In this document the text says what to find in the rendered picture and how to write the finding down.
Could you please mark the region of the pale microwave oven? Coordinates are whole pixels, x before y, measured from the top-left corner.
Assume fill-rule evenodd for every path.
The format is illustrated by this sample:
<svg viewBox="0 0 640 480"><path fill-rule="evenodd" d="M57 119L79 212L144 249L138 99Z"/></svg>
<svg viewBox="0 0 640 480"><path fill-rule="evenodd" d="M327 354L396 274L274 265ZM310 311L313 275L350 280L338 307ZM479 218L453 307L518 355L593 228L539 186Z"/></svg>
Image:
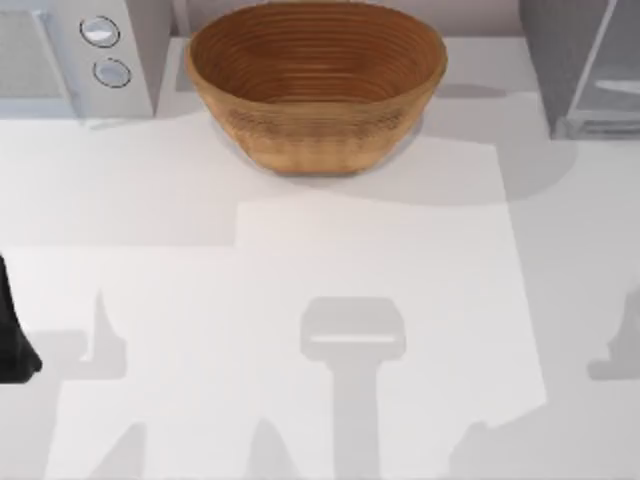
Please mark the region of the pale microwave oven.
<svg viewBox="0 0 640 480"><path fill-rule="evenodd" d="M80 35L80 22L96 16L118 25L113 47ZM0 0L0 119L153 117L172 26L171 0ZM105 58L130 68L126 87L94 78Z"/></svg>

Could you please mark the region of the glass cabinet door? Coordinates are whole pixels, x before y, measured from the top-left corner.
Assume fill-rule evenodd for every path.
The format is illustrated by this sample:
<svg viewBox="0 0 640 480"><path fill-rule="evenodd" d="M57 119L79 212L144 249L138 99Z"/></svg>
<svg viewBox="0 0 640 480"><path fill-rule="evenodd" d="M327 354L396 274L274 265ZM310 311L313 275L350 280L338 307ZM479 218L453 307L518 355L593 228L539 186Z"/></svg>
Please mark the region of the glass cabinet door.
<svg viewBox="0 0 640 480"><path fill-rule="evenodd" d="M640 141L640 0L606 0L567 114L567 140Z"/></svg>

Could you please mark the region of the small microwave knob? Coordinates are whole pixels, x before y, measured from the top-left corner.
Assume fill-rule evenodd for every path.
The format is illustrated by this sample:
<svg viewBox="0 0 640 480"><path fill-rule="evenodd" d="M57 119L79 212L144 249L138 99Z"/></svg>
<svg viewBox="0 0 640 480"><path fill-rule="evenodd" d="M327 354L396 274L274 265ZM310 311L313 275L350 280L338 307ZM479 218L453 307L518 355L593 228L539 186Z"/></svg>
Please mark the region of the small microwave knob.
<svg viewBox="0 0 640 480"><path fill-rule="evenodd" d="M96 61L93 64L92 73L101 85L111 89L124 88L132 80L130 68L124 62L115 58Z"/></svg>

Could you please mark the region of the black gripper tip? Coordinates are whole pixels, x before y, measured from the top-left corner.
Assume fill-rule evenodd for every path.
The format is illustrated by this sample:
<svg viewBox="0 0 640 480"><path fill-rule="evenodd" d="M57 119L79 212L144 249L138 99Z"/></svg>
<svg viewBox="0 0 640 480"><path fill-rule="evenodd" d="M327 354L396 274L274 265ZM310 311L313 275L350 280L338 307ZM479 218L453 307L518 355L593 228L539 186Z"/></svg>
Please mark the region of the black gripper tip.
<svg viewBox="0 0 640 480"><path fill-rule="evenodd" d="M0 254L0 385L25 384L42 367L40 356L20 325L6 263Z"/></svg>

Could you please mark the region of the brown woven basket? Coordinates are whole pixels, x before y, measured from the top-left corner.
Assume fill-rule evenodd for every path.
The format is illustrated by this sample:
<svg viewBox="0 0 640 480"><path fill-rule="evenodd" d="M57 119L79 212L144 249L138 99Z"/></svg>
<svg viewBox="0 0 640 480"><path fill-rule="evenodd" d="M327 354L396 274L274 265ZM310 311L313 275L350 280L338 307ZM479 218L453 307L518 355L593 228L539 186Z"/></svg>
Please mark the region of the brown woven basket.
<svg viewBox="0 0 640 480"><path fill-rule="evenodd" d="M362 1L244 7L189 40L185 66L227 136L282 175L357 174L410 132L448 66L442 36Z"/></svg>

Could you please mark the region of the grey cabinet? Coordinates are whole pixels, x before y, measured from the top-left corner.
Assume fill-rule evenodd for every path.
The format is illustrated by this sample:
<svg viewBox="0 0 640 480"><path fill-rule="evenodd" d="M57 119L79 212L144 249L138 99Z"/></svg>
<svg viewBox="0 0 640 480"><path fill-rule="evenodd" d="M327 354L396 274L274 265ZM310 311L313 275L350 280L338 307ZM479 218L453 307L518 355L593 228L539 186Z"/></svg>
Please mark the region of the grey cabinet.
<svg viewBox="0 0 640 480"><path fill-rule="evenodd" d="M519 16L553 139L562 139L556 135L556 124L568 112L605 1L519 0Z"/></svg>

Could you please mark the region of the large microwave knob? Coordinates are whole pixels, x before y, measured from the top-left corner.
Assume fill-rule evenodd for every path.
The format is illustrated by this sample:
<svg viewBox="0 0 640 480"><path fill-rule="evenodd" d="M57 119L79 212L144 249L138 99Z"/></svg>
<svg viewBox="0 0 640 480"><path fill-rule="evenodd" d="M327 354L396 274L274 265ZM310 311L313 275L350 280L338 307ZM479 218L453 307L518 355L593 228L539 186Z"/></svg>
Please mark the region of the large microwave knob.
<svg viewBox="0 0 640 480"><path fill-rule="evenodd" d="M97 48L111 48L121 36L118 25L106 16L83 19L79 24L79 32L88 44Z"/></svg>

